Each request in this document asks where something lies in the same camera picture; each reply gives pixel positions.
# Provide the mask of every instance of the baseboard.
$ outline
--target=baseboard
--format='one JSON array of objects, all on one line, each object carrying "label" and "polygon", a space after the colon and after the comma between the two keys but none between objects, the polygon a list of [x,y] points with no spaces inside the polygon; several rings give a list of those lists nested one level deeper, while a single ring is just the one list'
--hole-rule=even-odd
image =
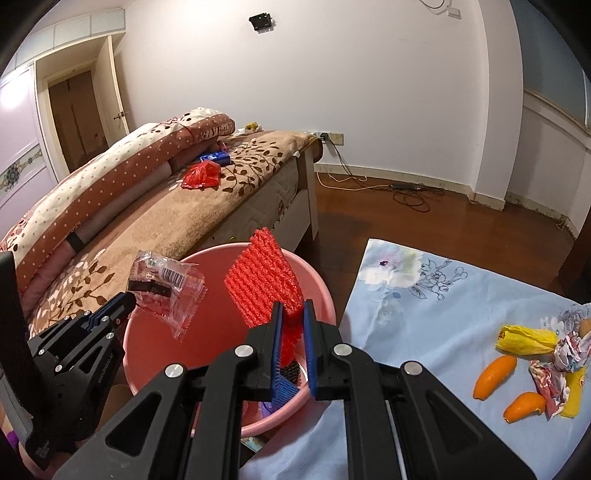
[{"label": "baseboard", "polygon": [[572,220],[565,214],[557,212],[546,205],[542,205],[541,203],[536,202],[535,200],[529,199],[522,195],[517,195],[513,192],[507,192],[505,195],[505,201],[508,203],[512,203],[513,205],[519,205],[523,208],[527,208],[528,210],[533,210],[534,212],[541,213],[542,215],[552,218],[558,222],[562,222],[566,229],[570,232],[570,234],[577,238],[579,236],[579,230],[575,227]]},{"label": "baseboard", "polygon": [[[349,167],[349,170],[353,175],[359,175],[362,177],[373,177],[375,179],[386,179],[401,181],[404,183],[422,183],[428,187],[436,187],[443,190],[449,190],[450,192],[463,193],[468,195],[472,192],[469,185],[463,183],[456,183],[448,180],[434,179],[432,177],[425,177],[423,175],[414,175],[412,173],[403,173],[400,171],[383,170],[381,168],[369,168],[369,167]],[[343,167],[340,164],[332,163],[315,163],[314,171],[319,173],[339,173],[345,174]]]},{"label": "baseboard", "polygon": [[476,193],[470,191],[470,193],[468,194],[468,199],[473,203],[480,203],[480,205],[484,205],[495,210],[502,210],[503,208],[505,208],[504,200],[495,197],[489,197],[488,195],[484,195],[483,193]]},{"label": "baseboard", "polygon": [[579,229],[575,227],[573,221],[570,218],[566,217],[564,219],[564,226],[570,232],[574,239],[576,239],[579,236]]},{"label": "baseboard", "polygon": [[[381,168],[368,168],[368,167],[349,167],[349,170],[353,175],[373,177],[375,179],[395,180],[405,183],[422,183],[428,187],[436,187],[449,192],[462,193],[468,197],[471,202],[481,203],[487,207],[495,210],[502,210],[505,206],[505,201],[494,197],[489,197],[482,193],[476,193],[472,191],[469,185],[463,183],[456,183],[454,181],[434,179],[432,177],[426,177],[424,175],[415,175],[413,173],[403,173],[400,171],[383,170]],[[315,163],[314,171],[319,173],[340,173],[344,174],[345,171],[340,164],[332,163]]]}]

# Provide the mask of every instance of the white wall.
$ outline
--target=white wall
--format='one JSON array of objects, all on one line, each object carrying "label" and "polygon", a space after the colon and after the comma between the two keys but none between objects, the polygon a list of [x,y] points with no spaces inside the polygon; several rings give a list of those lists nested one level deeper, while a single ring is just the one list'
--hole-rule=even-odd
[{"label": "white wall", "polygon": [[591,138],[547,100],[525,92],[508,191],[566,215],[581,230],[591,205]]},{"label": "white wall", "polygon": [[513,171],[521,126],[523,71],[519,35],[508,0],[480,0],[488,58],[488,116],[472,190],[503,200]]},{"label": "white wall", "polygon": [[[470,184],[485,139],[486,39],[478,2],[453,5],[461,20],[418,0],[136,0],[116,52],[128,119],[210,106],[239,126],[343,132],[353,166]],[[274,31],[252,29],[261,12]]]},{"label": "white wall", "polygon": [[509,191],[566,215],[579,186],[584,155],[585,147],[575,137],[524,106]]},{"label": "white wall", "polygon": [[591,205],[591,142],[587,143],[585,151],[585,158],[583,160],[583,170],[581,171],[581,178],[577,187],[577,192],[574,195],[573,205],[569,211],[570,221],[573,222],[577,232],[581,231],[587,214],[589,213],[589,206]]}]

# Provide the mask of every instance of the cabinet door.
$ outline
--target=cabinet door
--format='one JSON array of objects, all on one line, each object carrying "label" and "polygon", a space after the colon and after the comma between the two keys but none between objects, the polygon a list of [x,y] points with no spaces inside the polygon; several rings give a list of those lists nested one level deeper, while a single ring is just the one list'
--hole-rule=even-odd
[{"label": "cabinet door", "polygon": [[0,85],[0,238],[56,185],[37,122],[27,69]]}]

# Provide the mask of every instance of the electrical outlet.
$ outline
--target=electrical outlet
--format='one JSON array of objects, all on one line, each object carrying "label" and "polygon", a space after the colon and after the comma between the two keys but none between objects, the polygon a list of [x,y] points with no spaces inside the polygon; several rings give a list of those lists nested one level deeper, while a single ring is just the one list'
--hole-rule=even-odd
[{"label": "electrical outlet", "polygon": [[460,12],[459,8],[447,7],[447,14],[450,17],[457,18],[458,20],[462,19],[462,13]]},{"label": "electrical outlet", "polygon": [[343,145],[343,134],[334,132],[314,132],[314,135],[320,138],[323,142],[331,141],[335,145]]},{"label": "electrical outlet", "polygon": [[329,134],[330,139],[332,140],[332,143],[334,143],[335,145],[344,145],[345,144],[345,136],[343,134],[336,134],[334,132],[331,132]]}]

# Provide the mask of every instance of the bed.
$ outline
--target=bed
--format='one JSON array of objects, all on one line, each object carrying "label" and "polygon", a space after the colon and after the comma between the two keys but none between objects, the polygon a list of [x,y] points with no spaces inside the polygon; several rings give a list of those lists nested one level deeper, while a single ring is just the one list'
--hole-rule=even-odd
[{"label": "bed", "polygon": [[[263,226],[290,251],[313,239],[322,144],[302,132],[234,132],[205,108],[143,125],[41,199],[0,244],[14,253],[31,335],[126,290],[139,250],[180,260]],[[233,161],[220,186],[180,188],[189,162],[218,139]]]}]

